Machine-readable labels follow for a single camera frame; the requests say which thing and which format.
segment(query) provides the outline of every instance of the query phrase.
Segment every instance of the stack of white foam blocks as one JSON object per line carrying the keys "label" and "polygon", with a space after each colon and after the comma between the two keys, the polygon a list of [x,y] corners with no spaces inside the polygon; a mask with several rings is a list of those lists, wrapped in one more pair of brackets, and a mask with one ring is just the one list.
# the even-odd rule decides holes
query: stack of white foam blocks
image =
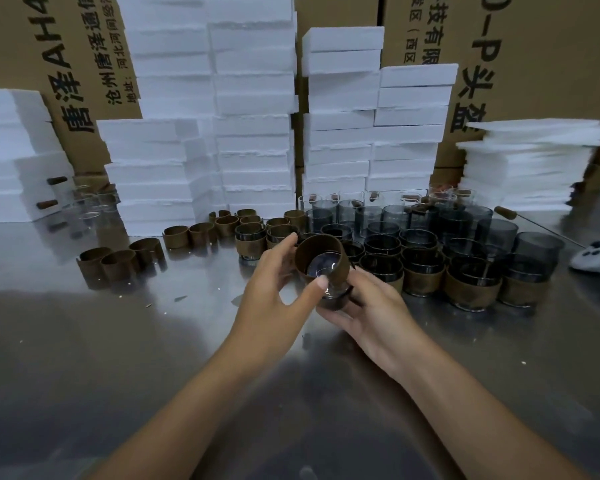
{"label": "stack of white foam blocks", "polygon": [[71,177],[42,96],[0,89],[0,222],[30,222],[60,210],[36,204],[54,200],[47,179]]}
{"label": "stack of white foam blocks", "polygon": [[295,202],[293,0],[118,0],[142,120],[99,121],[120,216],[159,235]]}
{"label": "stack of white foam blocks", "polygon": [[384,27],[312,28],[303,192],[426,194],[442,141],[456,64],[380,70]]}
{"label": "stack of white foam blocks", "polygon": [[572,186],[582,181],[596,147],[600,121],[513,120],[469,123],[486,130],[482,141],[458,143],[466,151],[460,186],[476,203],[517,211],[570,211]]}

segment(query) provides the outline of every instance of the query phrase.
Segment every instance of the stainless steel tabletop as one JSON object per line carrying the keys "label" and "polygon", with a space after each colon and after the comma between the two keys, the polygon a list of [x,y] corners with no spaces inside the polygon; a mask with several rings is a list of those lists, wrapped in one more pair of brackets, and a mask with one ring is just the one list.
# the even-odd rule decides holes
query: stainless steel tabletop
{"label": "stainless steel tabletop", "polygon": [[[0,225],[0,479],[74,478],[111,453],[220,345],[252,271],[228,243],[206,256],[170,253],[141,279],[90,289],[76,256],[129,240],[62,221]],[[577,249],[565,249],[536,312],[497,304],[468,314],[405,300],[529,427],[600,475],[600,278],[567,270]],[[299,286],[289,284],[283,299]],[[236,407],[195,475],[406,477],[462,475],[408,395],[316,314]]]}

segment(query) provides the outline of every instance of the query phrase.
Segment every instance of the person's left hand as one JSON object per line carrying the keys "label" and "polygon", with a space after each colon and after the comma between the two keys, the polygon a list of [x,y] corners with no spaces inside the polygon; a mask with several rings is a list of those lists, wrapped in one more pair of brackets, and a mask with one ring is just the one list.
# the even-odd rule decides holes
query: person's left hand
{"label": "person's left hand", "polygon": [[282,303],[279,291],[288,282],[296,242],[293,233],[264,252],[221,348],[252,373],[272,366],[289,351],[329,284],[326,276],[318,277],[291,305]]}

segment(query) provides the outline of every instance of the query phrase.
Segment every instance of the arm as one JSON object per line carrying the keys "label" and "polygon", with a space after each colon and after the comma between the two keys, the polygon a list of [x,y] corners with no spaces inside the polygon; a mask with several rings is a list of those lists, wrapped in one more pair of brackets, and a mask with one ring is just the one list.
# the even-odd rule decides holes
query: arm
{"label": "arm", "polygon": [[363,306],[320,315],[404,387],[467,478],[588,478],[428,338],[391,286],[360,270],[349,282]]}
{"label": "arm", "polygon": [[237,396],[284,356],[327,288],[316,279],[291,305],[292,234],[267,251],[245,288],[229,336],[202,370],[149,423],[118,448],[91,480],[188,479]]}

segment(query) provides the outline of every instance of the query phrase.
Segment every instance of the forearm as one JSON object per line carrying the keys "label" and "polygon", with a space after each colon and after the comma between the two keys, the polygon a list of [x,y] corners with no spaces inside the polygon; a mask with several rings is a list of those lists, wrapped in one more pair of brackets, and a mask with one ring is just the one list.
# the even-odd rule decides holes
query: forearm
{"label": "forearm", "polygon": [[236,395],[252,377],[221,348],[90,479],[188,479]]}
{"label": "forearm", "polygon": [[414,342],[399,382],[467,478],[587,478],[426,335]]}

